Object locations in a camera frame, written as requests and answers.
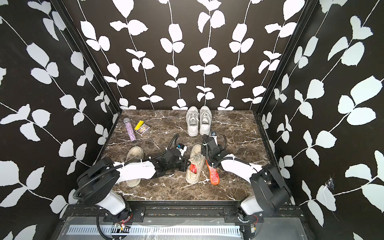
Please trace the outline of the beige sneaker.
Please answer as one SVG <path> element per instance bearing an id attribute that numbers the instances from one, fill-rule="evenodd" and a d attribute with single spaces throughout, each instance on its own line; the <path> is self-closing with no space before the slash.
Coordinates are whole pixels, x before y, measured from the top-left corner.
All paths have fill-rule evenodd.
<path id="1" fill-rule="evenodd" d="M 195 145 L 190 154 L 189 162 L 191 164 L 186 173 L 186 181 L 189 184 L 196 184 L 199 181 L 205 161 L 205 157 L 202 154 L 202 146 L 200 144 Z"/>
<path id="2" fill-rule="evenodd" d="M 137 165 L 140 160 L 144 158 L 144 151 L 141 147 L 133 147 L 129 150 L 126 162 L 128 162 L 129 166 Z M 133 180 L 127 180 L 126 185 L 130 188 L 134 188 L 138 186 L 141 182 L 141 179 L 133 179 Z"/>

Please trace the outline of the red orange insole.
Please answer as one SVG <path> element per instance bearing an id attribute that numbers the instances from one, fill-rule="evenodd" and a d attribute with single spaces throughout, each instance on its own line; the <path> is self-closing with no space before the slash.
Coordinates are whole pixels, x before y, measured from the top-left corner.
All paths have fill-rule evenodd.
<path id="1" fill-rule="evenodd" d="M 220 183 L 220 176 L 217 172 L 217 169 L 213 167 L 213 164 L 210 165 L 208 160 L 206 160 L 206 163 L 209 169 L 211 184 L 217 186 Z"/>

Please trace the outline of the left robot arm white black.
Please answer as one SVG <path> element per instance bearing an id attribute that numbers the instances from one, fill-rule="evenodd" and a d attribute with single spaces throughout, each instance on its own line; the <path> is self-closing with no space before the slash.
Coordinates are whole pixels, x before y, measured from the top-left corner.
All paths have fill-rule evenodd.
<path id="1" fill-rule="evenodd" d="M 113 191 L 113 187 L 125 181 L 156 179 L 175 171 L 186 171 L 190 165 L 184 158 L 186 150 L 185 145 L 177 144 L 155 158 L 131 159 L 124 163 L 103 158 L 78 177 L 78 189 L 73 198 L 82 200 L 88 206 L 99 206 L 115 216 L 129 211 L 128 204 Z"/>

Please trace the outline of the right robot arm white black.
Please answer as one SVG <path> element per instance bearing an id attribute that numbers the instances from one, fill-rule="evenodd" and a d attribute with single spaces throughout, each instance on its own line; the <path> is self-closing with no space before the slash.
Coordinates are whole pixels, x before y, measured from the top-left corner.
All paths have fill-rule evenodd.
<path id="1" fill-rule="evenodd" d="M 292 192 L 276 167 L 255 165 L 242 160 L 218 144 L 217 134 L 203 135 L 202 154 L 211 171 L 220 169 L 237 175 L 251 184 L 254 194 L 237 205 L 238 218 L 246 222 L 258 214 L 274 214 L 287 203 Z"/>

